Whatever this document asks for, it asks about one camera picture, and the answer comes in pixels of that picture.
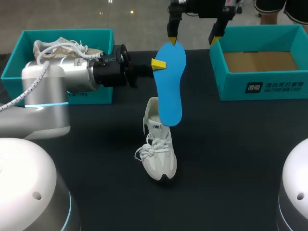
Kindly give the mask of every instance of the cardboard box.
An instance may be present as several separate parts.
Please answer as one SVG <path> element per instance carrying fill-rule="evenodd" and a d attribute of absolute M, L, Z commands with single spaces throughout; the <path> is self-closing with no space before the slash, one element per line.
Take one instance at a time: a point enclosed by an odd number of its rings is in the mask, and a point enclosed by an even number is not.
<path fill-rule="evenodd" d="M 12 99 L 23 93 L 21 72 L 25 65 L 34 60 L 33 43 L 56 41 L 59 37 L 82 41 L 83 45 L 112 53 L 115 44 L 112 29 L 62 29 L 62 30 L 24 30 L 2 73 L 1 80 Z M 69 104 L 109 104 L 112 101 L 113 88 L 100 86 L 97 91 L 72 94 L 68 92 Z"/>
<path fill-rule="evenodd" d="M 223 101 L 308 98 L 308 35 L 301 25 L 227 27 L 210 59 Z"/>

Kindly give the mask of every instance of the white shoelace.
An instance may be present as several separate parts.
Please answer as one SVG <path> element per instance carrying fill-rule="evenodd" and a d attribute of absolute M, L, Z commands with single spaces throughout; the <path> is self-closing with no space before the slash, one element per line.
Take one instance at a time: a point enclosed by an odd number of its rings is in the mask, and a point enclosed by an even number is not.
<path fill-rule="evenodd" d="M 76 46 L 78 46 L 78 48 L 80 49 L 80 51 L 81 51 L 82 53 L 85 54 L 85 53 L 88 51 L 88 46 L 87 46 L 87 45 L 86 45 L 86 46 L 82 46 L 81 40 L 80 40 L 80 44 L 78 44 L 75 40 L 70 40 L 70 42 L 76 44 Z M 73 52 L 77 53 L 77 51 L 74 50 L 74 49 L 71 50 L 71 51 L 69 51 L 68 53 L 73 53 Z"/>
<path fill-rule="evenodd" d="M 170 134 L 167 135 L 165 140 L 160 140 L 157 138 L 153 139 L 152 145 L 149 144 L 151 133 L 149 133 L 146 137 L 146 144 L 142 147 L 138 148 L 135 152 L 135 159 L 142 161 L 143 159 L 147 158 L 148 156 L 153 156 L 155 153 L 165 153 L 169 151 L 169 137 Z"/>

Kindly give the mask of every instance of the blue insole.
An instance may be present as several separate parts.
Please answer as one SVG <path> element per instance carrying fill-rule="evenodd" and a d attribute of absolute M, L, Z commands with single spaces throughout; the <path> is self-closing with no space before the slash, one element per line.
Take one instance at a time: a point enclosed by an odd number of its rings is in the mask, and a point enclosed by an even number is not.
<path fill-rule="evenodd" d="M 186 66 L 185 50 L 180 43 L 173 46 L 169 42 L 155 59 L 166 62 L 166 69 L 154 71 L 159 118 L 165 126 L 176 126 L 182 118 L 180 80 Z"/>

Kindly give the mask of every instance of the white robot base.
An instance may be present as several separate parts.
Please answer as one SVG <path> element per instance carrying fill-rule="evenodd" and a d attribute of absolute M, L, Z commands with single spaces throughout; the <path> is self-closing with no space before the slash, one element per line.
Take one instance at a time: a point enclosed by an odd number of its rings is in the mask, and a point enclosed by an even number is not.
<path fill-rule="evenodd" d="M 277 229 L 308 230 L 308 139 L 296 146 L 285 161 L 277 205 Z"/>
<path fill-rule="evenodd" d="M 0 230 L 80 231 L 77 205 L 50 156 L 21 139 L 0 139 Z"/>

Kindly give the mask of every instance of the tiled floor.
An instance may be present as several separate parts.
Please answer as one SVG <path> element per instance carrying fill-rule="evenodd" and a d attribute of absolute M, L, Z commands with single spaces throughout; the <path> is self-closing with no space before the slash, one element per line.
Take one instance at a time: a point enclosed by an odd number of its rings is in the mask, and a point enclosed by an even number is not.
<path fill-rule="evenodd" d="M 11 52 L 22 30 L 112 28 L 116 44 L 129 51 L 158 50 L 167 42 L 170 0 L 0 0 L 0 53 Z M 253 0 L 230 25 L 256 25 L 260 19 Z M 183 16 L 179 42 L 185 49 L 208 48 L 214 19 Z M 280 24 L 291 21 L 283 13 Z"/>

